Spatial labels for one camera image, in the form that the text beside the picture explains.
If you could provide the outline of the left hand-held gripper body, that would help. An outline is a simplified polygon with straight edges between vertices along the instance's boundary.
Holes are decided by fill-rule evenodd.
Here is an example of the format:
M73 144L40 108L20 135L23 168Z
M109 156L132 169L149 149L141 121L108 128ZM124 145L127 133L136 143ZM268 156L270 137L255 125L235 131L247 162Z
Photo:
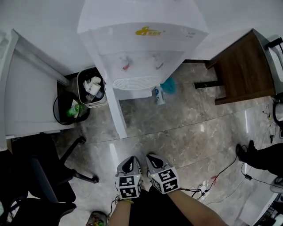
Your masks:
M143 183L139 160L135 156L131 156L125 160L129 161L130 158L135 158L134 170L129 173L124 173L122 171L122 164L120 163L115 175L115 187L120 198L124 200L138 198L140 196Z

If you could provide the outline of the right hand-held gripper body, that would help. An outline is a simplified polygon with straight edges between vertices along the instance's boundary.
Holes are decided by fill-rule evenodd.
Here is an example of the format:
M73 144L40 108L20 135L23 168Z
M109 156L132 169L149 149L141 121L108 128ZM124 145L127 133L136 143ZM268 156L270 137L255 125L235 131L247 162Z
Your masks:
M163 168L153 168L148 156L160 158L163 162ZM175 167L164 157L157 154L147 154L147 176L150 179L152 186L160 193L167 194L179 189L179 177Z

